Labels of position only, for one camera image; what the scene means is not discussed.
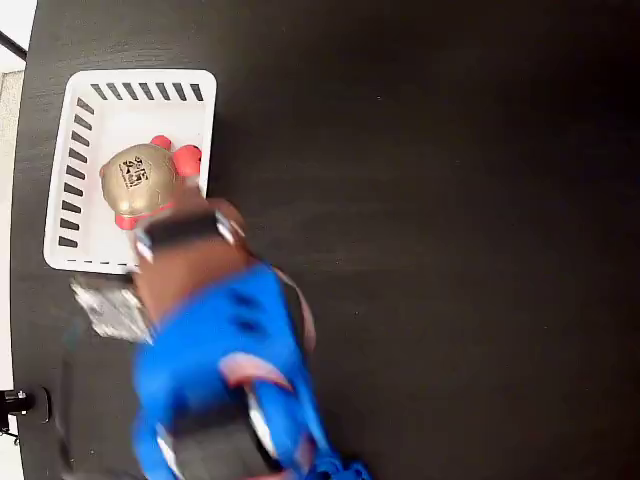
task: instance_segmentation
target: red toy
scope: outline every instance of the red toy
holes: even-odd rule
[[[141,219],[171,208],[182,179],[200,174],[201,157],[195,145],[184,145],[172,154],[171,140],[157,135],[150,143],[134,145],[111,158],[100,169],[100,177],[116,225],[133,230]]]

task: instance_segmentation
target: dark wooden surface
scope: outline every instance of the dark wooden surface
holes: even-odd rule
[[[633,3],[42,0],[14,177],[16,383],[56,401],[80,315],[42,258],[68,78],[203,68],[210,191],[314,305],[339,448],[383,479],[638,478]],[[82,468],[135,469],[130,356],[81,342]],[[53,427],[20,434],[25,478],[54,478]]]

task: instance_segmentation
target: gold ball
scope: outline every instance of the gold ball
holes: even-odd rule
[[[119,215],[134,217],[169,203],[178,173],[171,152],[150,143],[116,154],[100,169],[102,195]]]

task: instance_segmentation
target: white plastic basket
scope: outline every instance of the white plastic basket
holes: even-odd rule
[[[166,135],[172,149],[202,150],[206,193],[216,97],[202,70],[95,70],[67,83],[53,159],[44,258],[53,268],[125,273],[135,267],[129,235],[102,197],[99,170],[131,145]]]

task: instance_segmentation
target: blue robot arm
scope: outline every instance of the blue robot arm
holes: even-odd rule
[[[212,285],[172,312],[153,345],[140,348],[134,385],[141,404],[134,446],[150,480],[176,478],[158,441],[175,417],[232,401],[238,388],[255,407],[249,412],[262,444],[296,478],[368,478],[364,469],[343,476],[348,470],[327,441],[280,281],[268,265]]]

